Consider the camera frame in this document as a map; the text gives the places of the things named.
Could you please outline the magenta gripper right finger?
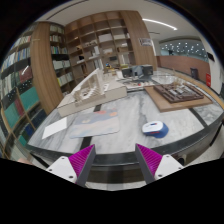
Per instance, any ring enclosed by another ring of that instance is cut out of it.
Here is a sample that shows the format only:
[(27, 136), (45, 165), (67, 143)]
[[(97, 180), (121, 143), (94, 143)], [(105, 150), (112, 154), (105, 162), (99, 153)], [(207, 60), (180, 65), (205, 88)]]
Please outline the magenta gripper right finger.
[(160, 155), (140, 144), (135, 145), (135, 155), (147, 184), (183, 169), (183, 166), (171, 155)]

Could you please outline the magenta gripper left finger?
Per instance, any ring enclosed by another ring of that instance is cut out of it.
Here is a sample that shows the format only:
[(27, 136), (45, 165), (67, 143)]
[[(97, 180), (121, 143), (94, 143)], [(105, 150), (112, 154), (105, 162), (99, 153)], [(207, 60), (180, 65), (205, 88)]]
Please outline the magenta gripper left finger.
[(47, 171), (81, 187), (86, 187), (95, 156), (95, 145), (90, 145), (69, 157), (59, 157), (47, 168)]

